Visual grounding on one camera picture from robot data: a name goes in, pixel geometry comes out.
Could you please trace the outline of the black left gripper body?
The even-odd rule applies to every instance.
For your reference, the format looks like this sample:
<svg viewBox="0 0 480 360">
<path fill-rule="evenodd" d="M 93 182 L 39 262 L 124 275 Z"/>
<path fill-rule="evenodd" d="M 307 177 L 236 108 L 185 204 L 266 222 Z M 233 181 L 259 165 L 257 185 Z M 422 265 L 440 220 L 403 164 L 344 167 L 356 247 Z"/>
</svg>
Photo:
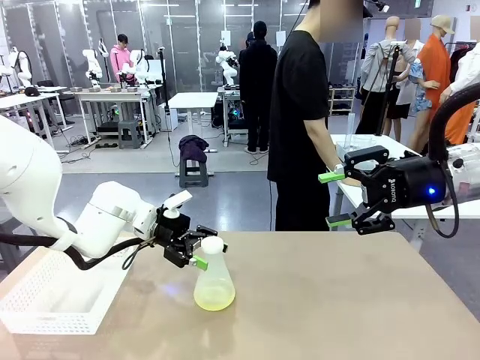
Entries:
<svg viewBox="0 0 480 360">
<path fill-rule="evenodd" d="M 162 247 L 167 245 L 176 250 L 185 249 L 185 241 L 181 237 L 190 229 L 191 218 L 180 214 L 177 218 L 165 217 L 163 213 L 157 214 L 155 229 L 155 243 Z"/>
</svg>

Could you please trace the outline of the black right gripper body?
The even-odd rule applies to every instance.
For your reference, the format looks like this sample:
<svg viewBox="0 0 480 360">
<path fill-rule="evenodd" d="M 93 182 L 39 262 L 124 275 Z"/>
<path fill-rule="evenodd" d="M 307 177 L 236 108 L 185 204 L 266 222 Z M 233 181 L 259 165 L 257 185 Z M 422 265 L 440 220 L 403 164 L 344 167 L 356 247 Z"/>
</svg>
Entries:
<svg viewBox="0 0 480 360">
<path fill-rule="evenodd" d="M 380 210 L 409 209 L 444 200 L 441 166 L 428 157 L 408 157 L 376 166 L 367 174 L 365 204 Z"/>
</svg>

